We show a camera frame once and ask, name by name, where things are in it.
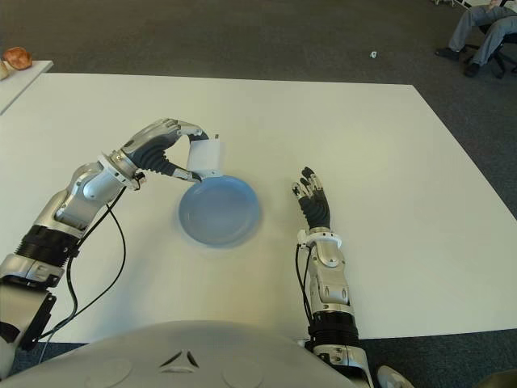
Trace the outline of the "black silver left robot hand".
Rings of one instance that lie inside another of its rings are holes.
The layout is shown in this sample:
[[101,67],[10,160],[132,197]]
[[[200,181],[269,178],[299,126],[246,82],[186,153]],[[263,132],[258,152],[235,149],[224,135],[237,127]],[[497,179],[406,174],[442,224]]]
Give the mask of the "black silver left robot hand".
[[197,173],[173,164],[166,156],[166,151],[182,136],[187,136],[190,143],[209,139],[196,124],[163,118],[132,136],[119,150],[113,151],[110,158],[119,167],[128,167],[133,179],[136,171],[142,170],[198,183],[201,178]]

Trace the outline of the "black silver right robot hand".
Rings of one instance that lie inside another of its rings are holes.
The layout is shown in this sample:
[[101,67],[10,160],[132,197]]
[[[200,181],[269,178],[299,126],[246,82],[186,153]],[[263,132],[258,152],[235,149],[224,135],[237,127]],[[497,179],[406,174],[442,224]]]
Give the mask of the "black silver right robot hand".
[[311,168],[305,167],[301,171],[299,181],[292,184],[292,193],[310,229],[330,229],[330,206],[324,187]]

